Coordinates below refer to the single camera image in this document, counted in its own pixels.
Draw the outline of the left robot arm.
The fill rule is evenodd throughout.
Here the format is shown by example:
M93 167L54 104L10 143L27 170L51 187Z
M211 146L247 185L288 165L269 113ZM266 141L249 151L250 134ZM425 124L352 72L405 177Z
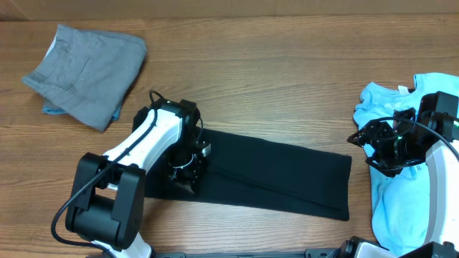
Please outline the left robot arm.
M201 139L196 103L163 97L135 116L120 145L79 161L66 206L65 227L104 257L154 257L140 235L147 175L170 197L193 198L205 172L210 144Z

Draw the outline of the black t-shirt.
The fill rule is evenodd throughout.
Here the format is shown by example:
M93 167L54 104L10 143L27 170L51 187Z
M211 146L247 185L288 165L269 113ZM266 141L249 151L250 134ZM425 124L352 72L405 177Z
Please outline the black t-shirt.
M164 175L169 165L161 157L147 175L147 198L349 220L350 156L208 129L194 134L211 145L196 191L175 187Z

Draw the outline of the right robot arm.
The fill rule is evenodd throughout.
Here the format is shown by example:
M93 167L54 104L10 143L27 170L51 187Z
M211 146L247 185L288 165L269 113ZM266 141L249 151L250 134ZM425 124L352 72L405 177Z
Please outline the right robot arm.
M408 257L458 256L458 97L436 92L418 109L370 120L348 142L374 149L366 163L388 177L425 163L430 177L429 222L424 244Z

